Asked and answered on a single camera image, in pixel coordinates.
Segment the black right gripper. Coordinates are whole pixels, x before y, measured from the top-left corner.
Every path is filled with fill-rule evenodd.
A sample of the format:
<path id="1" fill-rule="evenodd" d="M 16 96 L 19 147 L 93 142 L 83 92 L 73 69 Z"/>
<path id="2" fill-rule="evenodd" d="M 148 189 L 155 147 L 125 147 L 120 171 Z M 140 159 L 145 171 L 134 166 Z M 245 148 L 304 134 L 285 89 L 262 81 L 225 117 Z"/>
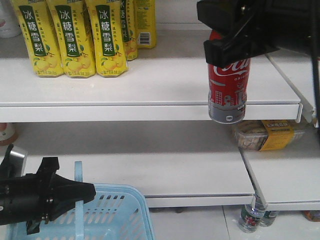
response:
<path id="1" fill-rule="evenodd" d="M 318 0 L 200 0 L 197 17 L 211 29 L 206 62 L 219 68 L 280 49 L 320 58 Z M 244 28 L 236 28 L 250 17 Z"/>

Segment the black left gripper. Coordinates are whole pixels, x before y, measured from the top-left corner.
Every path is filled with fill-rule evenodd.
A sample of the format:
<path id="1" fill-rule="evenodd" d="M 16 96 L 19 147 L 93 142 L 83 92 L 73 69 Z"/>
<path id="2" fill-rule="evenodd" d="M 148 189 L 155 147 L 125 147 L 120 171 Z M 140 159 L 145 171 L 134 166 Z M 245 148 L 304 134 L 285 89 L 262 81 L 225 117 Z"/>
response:
<path id="1" fill-rule="evenodd" d="M 74 181 L 56 174 L 57 157 L 44 157 L 36 173 L 0 181 L 0 224 L 25 223 L 26 234 L 40 232 L 41 221 L 56 220 L 76 202 L 93 200 L 92 183 Z"/>

